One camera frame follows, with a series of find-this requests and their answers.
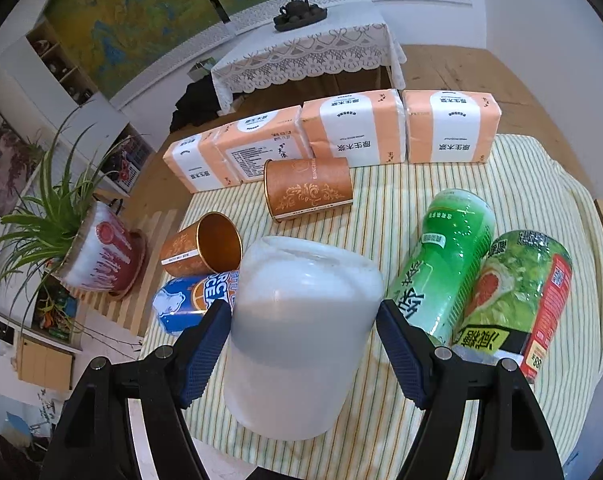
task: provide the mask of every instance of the blue can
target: blue can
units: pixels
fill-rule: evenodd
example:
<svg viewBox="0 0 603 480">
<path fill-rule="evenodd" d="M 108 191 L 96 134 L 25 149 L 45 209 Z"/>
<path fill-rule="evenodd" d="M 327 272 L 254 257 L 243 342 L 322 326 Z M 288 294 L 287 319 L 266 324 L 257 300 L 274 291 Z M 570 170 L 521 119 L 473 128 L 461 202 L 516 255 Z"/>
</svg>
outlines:
<svg viewBox="0 0 603 480">
<path fill-rule="evenodd" d="M 238 279 L 238 270 L 175 278 L 159 289 L 152 306 L 166 332 L 178 333 L 198 325 L 215 300 L 235 308 Z"/>
</svg>

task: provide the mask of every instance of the poster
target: poster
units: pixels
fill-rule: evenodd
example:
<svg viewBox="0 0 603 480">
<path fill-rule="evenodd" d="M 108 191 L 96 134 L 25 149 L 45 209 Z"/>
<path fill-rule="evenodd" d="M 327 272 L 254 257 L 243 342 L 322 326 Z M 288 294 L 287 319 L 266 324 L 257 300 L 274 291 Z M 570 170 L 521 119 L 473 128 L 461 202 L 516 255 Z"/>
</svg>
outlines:
<svg viewBox="0 0 603 480">
<path fill-rule="evenodd" d="M 14 209 L 36 166 L 33 148 L 12 129 L 0 113 L 0 216 Z"/>
</svg>

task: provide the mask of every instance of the price tag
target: price tag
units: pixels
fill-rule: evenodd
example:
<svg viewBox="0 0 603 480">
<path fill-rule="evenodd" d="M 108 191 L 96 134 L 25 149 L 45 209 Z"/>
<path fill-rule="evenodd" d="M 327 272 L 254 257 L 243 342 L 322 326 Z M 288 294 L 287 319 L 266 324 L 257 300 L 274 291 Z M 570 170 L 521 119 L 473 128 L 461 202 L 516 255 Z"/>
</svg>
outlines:
<svg viewBox="0 0 603 480">
<path fill-rule="evenodd" d="M 536 372 L 539 372 L 541 363 L 543 362 L 547 353 L 548 351 L 543 346 L 541 346 L 536 340 L 533 340 L 533 344 L 531 344 L 531 351 L 528 352 L 528 356 L 526 357 L 526 364 Z"/>
</svg>

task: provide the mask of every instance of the barcode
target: barcode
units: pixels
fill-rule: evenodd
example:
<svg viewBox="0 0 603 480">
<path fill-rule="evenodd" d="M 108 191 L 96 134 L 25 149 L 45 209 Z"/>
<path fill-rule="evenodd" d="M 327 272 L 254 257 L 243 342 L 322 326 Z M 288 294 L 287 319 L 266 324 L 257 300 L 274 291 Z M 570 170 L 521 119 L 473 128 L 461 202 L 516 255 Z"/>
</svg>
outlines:
<svg viewBox="0 0 603 480">
<path fill-rule="evenodd" d="M 442 249 L 446 246 L 446 237 L 438 233 L 424 233 L 421 237 L 422 244 L 437 244 Z"/>
<path fill-rule="evenodd" d="M 555 272 L 552 273 L 552 283 L 555 286 L 561 286 L 564 283 L 564 271 L 561 269 L 555 269 Z"/>
<path fill-rule="evenodd" d="M 192 139 L 182 140 L 182 143 L 179 146 L 185 146 L 186 144 L 190 144 L 191 142 L 195 142 L 198 139 L 198 136 L 193 136 Z"/>
</svg>

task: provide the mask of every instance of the green drink can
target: green drink can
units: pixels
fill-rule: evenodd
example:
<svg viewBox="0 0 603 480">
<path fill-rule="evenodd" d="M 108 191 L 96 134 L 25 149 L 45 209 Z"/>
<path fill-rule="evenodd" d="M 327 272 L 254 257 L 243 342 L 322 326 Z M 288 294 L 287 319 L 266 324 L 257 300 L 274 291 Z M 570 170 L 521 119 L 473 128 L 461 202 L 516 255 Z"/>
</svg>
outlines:
<svg viewBox="0 0 603 480">
<path fill-rule="evenodd" d="M 469 191 L 446 189 L 430 203 L 419 243 L 387 298 L 435 344 L 450 344 L 494 231 L 495 214 Z"/>
</svg>

